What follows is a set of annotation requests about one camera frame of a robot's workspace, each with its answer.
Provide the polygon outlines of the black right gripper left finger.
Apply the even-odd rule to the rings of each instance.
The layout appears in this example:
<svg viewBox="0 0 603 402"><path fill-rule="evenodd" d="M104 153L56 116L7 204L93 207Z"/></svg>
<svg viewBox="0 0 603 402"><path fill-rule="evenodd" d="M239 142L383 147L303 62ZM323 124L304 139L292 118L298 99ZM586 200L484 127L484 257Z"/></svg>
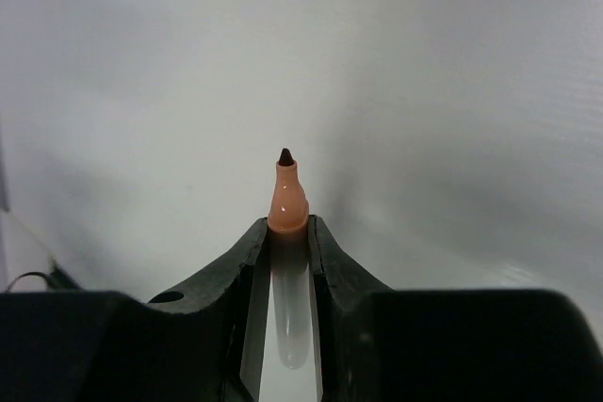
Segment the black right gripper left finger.
<svg viewBox="0 0 603 402"><path fill-rule="evenodd" d="M5 401L254 401L268 308L268 227L141 302L117 291L1 296Z"/></svg>

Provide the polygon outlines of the grey marker orange tip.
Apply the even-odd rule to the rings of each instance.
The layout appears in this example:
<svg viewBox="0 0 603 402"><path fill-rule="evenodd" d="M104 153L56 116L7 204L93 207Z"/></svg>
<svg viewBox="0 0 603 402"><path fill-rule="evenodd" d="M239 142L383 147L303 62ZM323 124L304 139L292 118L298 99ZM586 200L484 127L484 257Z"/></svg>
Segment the grey marker orange tip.
<svg viewBox="0 0 603 402"><path fill-rule="evenodd" d="M288 369L305 364L310 346L308 223L309 203L298 163L284 148L276 162L268 228L277 345Z"/></svg>

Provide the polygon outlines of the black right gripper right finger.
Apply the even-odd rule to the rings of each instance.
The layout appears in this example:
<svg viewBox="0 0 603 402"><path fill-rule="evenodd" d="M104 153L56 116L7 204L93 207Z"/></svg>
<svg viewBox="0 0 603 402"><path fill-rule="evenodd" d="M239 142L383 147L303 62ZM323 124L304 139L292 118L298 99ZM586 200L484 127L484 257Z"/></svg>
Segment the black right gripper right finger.
<svg viewBox="0 0 603 402"><path fill-rule="evenodd" d="M546 289L394 290L308 224L323 401L598 401L602 354Z"/></svg>

